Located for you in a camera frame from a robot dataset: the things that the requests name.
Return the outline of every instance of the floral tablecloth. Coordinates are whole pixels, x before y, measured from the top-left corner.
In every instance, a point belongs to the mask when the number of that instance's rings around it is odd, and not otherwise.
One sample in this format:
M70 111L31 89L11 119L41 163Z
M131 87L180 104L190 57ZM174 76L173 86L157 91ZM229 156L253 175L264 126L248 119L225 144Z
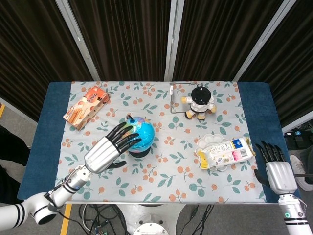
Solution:
M128 152L117 161L127 164L94 174L92 180L73 195L73 201L128 203L264 203L262 185L255 178L255 158L234 164L226 171L201 170L194 153L196 142L205 134L225 139L249 136L236 82L201 82L215 98L217 112L204 121L187 120L178 97L189 95L190 84L176 84L170 103L168 82L73 82L68 108L97 85L111 99L96 116L77 131L66 123L56 184L78 165L84 155L127 114L150 120L155 139L150 154L134 158Z

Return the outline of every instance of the gray floor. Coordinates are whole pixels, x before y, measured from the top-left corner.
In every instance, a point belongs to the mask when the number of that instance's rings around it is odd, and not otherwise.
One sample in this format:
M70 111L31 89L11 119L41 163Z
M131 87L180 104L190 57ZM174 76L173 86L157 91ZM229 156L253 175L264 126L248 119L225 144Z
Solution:
M8 108L5 108L0 124L22 138L27 145L32 144L36 127L21 118ZM7 168L9 174L21 181L24 174L24 167L20 164L9 161L0 160L0 164ZM313 225L313 192L301 191L302 199L308 205L307 218L311 227ZM187 205L184 207L177 222L177 234L179 235L182 227L188 221L194 205ZM79 220L78 216L79 205L73 205L71 211L71 218ZM199 223L205 205L199 207L199 211L195 218L188 224L184 230L184 235L191 235L194 228ZM114 220L113 225L116 227L116 233L123 235L123 229L118 220ZM15 232L16 234L34 235L34 234L60 234L62 225L62 218L57 216L52 222L46 225L36 225L32 218L29 218L25 224L14 231L0 232L0 235L8 235ZM80 227L73 223L69 223L68 235L82 235L84 234ZM108 234L112 235L111 230L108 229ZM280 209L277 205L216 205L205 224L204 235L286 235L288 231L284 224Z

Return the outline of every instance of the astronaut figurine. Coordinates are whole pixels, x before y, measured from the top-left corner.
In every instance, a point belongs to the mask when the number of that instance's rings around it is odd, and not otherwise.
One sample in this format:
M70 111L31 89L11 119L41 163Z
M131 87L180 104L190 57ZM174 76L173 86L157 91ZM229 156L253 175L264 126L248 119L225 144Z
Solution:
M214 97L206 87L196 87L191 92L191 97L181 97L183 104L190 104L190 110L185 112L185 116L191 119L194 114L198 114L199 120L205 119L205 113L207 110L216 112L216 106L214 104Z

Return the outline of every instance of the sneaker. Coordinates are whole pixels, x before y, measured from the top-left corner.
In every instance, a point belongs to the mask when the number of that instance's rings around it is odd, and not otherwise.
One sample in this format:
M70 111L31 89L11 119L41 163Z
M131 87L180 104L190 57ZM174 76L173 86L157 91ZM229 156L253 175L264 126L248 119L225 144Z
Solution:
M290 155L290 161L294 174L306 174L302 162L295 155ZM295 177L295 180L304 191L313 191L313 185L308 184L304 177Z

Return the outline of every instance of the white plate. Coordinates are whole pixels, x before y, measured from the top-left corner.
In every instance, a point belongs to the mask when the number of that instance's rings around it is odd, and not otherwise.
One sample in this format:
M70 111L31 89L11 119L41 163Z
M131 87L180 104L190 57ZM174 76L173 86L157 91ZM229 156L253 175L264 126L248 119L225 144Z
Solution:
M218 144L218 143L223 143L228 141L227 139L224 139L223 136L219 135L219 134L206 134L203 138L199 139L197 142L197 148L196 148L196 155L199 157L199 161L201 163L201 158L200 156L197 154L197 152L199 150L201 150L202 152L206 151L208 147ZM224 171L227 169L228 166L225 166L223 168L219 168L216 169L215 167L209 168L210 170L219 170L219 171Z

